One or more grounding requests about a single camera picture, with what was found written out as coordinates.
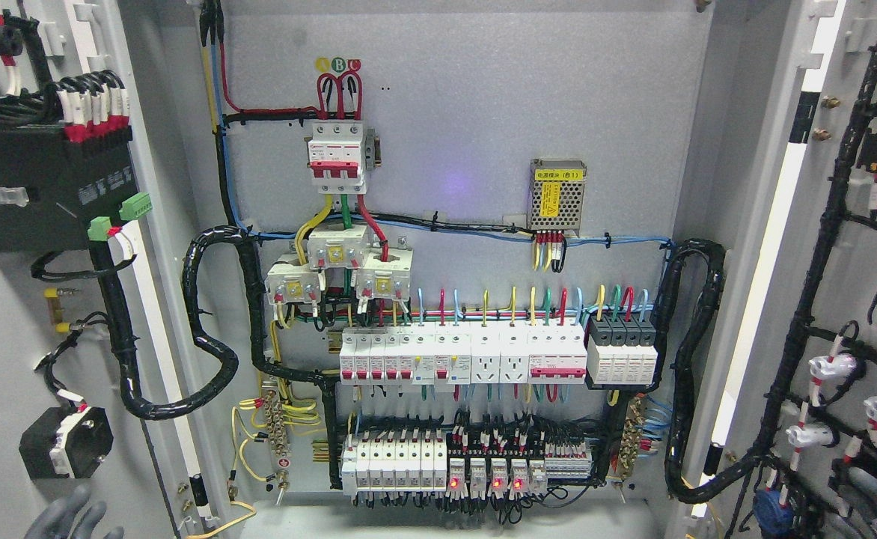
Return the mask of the grey robotic left hand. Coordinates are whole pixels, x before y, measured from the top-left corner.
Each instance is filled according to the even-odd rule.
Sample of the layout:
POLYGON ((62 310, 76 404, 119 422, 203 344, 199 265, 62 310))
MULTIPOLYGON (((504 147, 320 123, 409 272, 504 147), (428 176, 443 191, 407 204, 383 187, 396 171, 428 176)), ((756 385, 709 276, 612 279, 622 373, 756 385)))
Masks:
POLYGON ((91 538, 107 511, 106 502, 98 501, 80 514, 91 496, 91 488, 83 484, 68 496, 55 499, 35 518, 23 537, 91 538))

